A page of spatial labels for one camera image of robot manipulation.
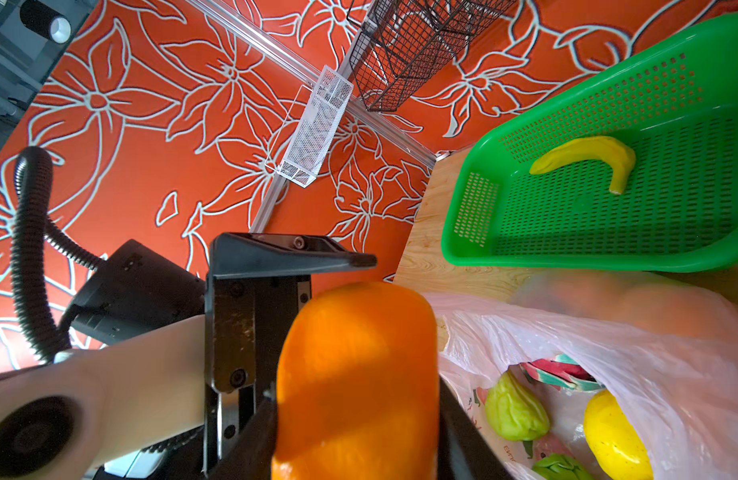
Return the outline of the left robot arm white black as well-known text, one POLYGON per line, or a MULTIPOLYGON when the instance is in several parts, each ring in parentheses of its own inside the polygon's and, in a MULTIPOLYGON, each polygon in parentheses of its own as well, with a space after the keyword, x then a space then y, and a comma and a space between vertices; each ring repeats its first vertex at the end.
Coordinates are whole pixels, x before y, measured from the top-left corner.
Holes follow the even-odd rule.
POLYGON ((71 349, 50 312, 45 281, 52 180, 46 150, 20 153, 12 293, 40 365, 0 374, 0 479, 79 479, 196 429, 204 416, 201 317, 99 351, 71 349))

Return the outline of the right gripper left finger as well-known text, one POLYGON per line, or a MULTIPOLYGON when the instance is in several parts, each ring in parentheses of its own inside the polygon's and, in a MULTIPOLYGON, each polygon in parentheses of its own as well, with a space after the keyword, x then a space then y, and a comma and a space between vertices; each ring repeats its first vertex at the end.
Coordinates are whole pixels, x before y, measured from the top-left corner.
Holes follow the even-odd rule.
POLYGON ((276 447, 277 403, 266 398, 241 432, 227 458, 212 469, 211 480, 270 480, 276 447))

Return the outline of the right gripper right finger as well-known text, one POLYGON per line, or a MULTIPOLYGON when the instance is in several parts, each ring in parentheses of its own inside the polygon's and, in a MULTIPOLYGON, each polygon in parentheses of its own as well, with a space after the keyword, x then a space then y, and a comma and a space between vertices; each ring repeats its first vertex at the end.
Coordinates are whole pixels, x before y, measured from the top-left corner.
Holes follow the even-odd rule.
POLYGON ((459 404, 444 379, 440 380, 438 480, 512 480, 459 404))

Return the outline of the pink plastic bag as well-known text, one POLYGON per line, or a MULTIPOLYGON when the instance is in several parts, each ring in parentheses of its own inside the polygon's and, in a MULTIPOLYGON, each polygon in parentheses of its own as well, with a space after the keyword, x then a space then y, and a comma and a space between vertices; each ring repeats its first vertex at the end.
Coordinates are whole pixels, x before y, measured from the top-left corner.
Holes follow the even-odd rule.
POLYGON ((506 303, 428 299, 448 335, 440 372, 516 477, 564 455, 606 478, 583 424, 607 392, 656 478, 738 479, 738 307, 723 296, 653 274, 552 271, 506 303), (511 441, 490 427, 485 404, 505 372, 546 410, 545 436, 511 441))

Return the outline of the orange fruit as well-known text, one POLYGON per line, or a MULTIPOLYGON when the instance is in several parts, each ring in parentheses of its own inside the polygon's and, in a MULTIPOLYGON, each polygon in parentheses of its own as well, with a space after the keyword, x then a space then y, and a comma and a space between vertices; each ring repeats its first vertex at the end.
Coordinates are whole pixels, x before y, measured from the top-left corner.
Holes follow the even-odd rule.
POLYGON ((419 293, 384 282, 322 293, 278 362, 274 479, 433 479, 437 322, 419 293))

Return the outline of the yellow lemon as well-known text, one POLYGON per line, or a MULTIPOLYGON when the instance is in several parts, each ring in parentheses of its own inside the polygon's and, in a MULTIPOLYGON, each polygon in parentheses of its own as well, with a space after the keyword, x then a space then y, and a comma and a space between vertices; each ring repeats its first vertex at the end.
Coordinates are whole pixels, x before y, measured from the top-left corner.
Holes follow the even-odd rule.
POLYGON ((589 401, 583 431, 599 466, 611 479, 654 478, 644 443, 608 390, 589 401))

